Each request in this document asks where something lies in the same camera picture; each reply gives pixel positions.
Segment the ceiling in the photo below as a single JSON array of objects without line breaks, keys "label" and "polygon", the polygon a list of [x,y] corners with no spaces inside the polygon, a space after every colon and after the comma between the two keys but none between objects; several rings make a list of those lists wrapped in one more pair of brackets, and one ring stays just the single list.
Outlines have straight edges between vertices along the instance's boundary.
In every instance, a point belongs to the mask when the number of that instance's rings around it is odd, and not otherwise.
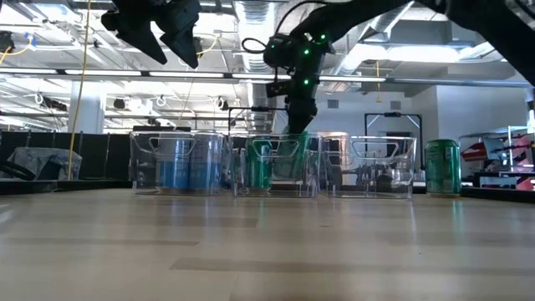
[{"label": "ceiling", "polygon": [[[277,20],[295,3],[280,2],[277,4]],[[233,3],[229,1],[201,1],[203,7],[200,20],[194,28],[194,35],[201,39],[206,53],[200,58],[197,72],[245,72],[243,50],[238,37],[238,20],[234,14]],[[13,32],[13,41],[19,51],[28,46],[28,35],[34,38],[34,44],[28,51],[8,56],[3,61],[3,68],[43,68],[43,69],[81,69],[84,58],[84,15],[87,2],[67,0],[26,0],[18,3],[4,3],[0,12],[0,30]],[[90,19],[88,69],[139,69],[139,70],[173,70],[193,71],[175,54],[161,45],[169,63],[161,65],[132,48],[108,32],[100,23],[100,16],[106,9],[113,7],[110,1],[93,3]],[[287,32],[295,27],[314,6],[302,6],[296,10],[282,27]],[[334,44],[335,54],[330,54],[325,61],[324,72],[337,66],[355,46],[362,31],[359,28]],[[156,37],[163,33],[153,26]],[[436,14],[420,5],[414,5],[394,26],[389,43],[381,47],[389,48],[399,45],[443,45],[456,51],[461,48],[475,47],[485,41],[476,33],[460,30],[443,15]],[[395,77],[448,77],[466,72],[468,78],[508,79],[514,75],[514,69],[496,52],[485,54],[482,58],[475,57],[470,64],[458,63],[422,63],[409,61],[364,61],[356,69],[355,74],[365,76]],[[107,115],[135,115],[136,112],[117,110],[114,101],[117,98],[142,99],[152,101],[155,115],[171,116],[169,121],[178,119],[183,111],[184,116],[225,117],[227,112],[217,108],[217,101],[224,99],[229,105],[248,106],[246,82],[207,83],[202,79],[183,82],[146,82],[126,80],[102,81],[102,89],[108,95]],[[377,84],[362,84],[361,92],[375,91]],[[382,84],[382,91],[407,92],[406,84]],[[37,114],[64,114],[54,109],[44,108],[36,102],[36,94],[66,104],[69,107],[71,80],[17,78],[4,75],[0,78],[0,109],[3,112]],[[16,117],[25,126],[36,126],[39,129],[63,129],[67,124],[65,117]],[[105,127],[110,130],[123,130],[133,125],[146,124],[146,120],[112,119],[106,121]],[[179,125],[194,126],[192,121],[184,120]],[[201,121],[199,128],[224,129],[225,121]],[[236,130],[246,130],[247,122],[238,122]]]}]

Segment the clear plastic bin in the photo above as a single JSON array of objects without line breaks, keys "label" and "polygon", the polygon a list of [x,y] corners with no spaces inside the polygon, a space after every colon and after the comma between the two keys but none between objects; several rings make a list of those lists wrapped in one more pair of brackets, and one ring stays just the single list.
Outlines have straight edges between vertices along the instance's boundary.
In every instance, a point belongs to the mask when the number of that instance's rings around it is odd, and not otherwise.
[{"label": "clear plastic bin", "polygon": [[322,149],[329,196],[412,198],[416,138],[324,137]]},{"label": "clear plastic bin", "polygon": [[233,135],[230,146],[234,196],[317,196],[319,136]]},{"label": "clear plastic bin", "polygon": [[134,188],[147,194],[217,195],[225,143],[225,136],[215,133],[132,132]]}]

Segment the ceiling duct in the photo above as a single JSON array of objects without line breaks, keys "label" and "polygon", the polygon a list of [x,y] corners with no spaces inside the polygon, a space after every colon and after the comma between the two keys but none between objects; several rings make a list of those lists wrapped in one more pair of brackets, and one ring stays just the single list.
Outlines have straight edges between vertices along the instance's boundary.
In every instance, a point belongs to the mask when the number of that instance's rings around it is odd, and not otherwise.
[{"label": "ceiling duct", "polygon": [[[275,31],[275,17],[277,4],[268,2],[238,1],[235,3],[236,15],[239,19],[238,35],[242,41],[245,38],[257,38],[263,43],[267,43]],[[263,46],[258,43],[248,43],[247,48],[251,50],[262,50]],[[271,73],[271,68],[264,63],[261,54],[243,54],[243,65],[248,73]],[[247,85],[248,104],[250,106],[274,107],[275,99],[269,99],[266,95],[265,84]],[[255,116],[255,122],[251,123],[251,130],[258,131],[271,129],[273,114],[264,115],[266,126]]]},{"label": "ceiling duct", "polygon": [[[382,42],[389,42],[390,32],[392,28],[401,20],[401,17],[410,9],[414,2],[408,3],[399,8],[393,9],[387,13],[384,13],[377,18],[370,21],[362,33],[359,36],[359,41],[364,41],[366,39],[372,38],[377,39],[377,37],[387,38]],[[348,55],[336,66],[333,68],[331,75],[338,76],[350,76],[353,75],[355,70],[364,62],[366,59],[372,59],[368,54],[369,45],[362,43],[357,43]],[[337,89],[339,84],[333,83],[330,84],[327,88],[327,91],[334,91]]]}]

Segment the wooden table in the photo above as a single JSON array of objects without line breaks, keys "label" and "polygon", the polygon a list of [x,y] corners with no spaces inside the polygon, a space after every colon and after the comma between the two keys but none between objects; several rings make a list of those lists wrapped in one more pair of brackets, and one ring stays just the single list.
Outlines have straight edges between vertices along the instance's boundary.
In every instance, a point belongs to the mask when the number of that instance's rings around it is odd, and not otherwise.
[{"label": "wooden table", "polygon": [[3,196],[0,299],[533,301],[535,206]]}]

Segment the soda can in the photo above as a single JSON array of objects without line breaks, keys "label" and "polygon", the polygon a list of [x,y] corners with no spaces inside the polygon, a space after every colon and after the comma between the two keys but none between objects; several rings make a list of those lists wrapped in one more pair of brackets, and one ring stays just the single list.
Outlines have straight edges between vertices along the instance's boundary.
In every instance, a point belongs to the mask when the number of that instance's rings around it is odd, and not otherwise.
[{"label": "soda can", "polygon": [[273,147],[269,141],[247,141],[248,187],[271,188],[272,151]]},{"label": "soda can", "polygon": [[158,181],[164,188],[186,189],[189,185],[191,141],[161,134],[158,139]]},{"label": "soda can", "polygon": [[218,135],[195,135],[190,154],[190,188],[217,189],[222,182],[223,139]]},{"label": "soda can", "polygon": [[425,148],[425,183],[432,196],[461,194],[461,149],[453,140],[433,140]]}]

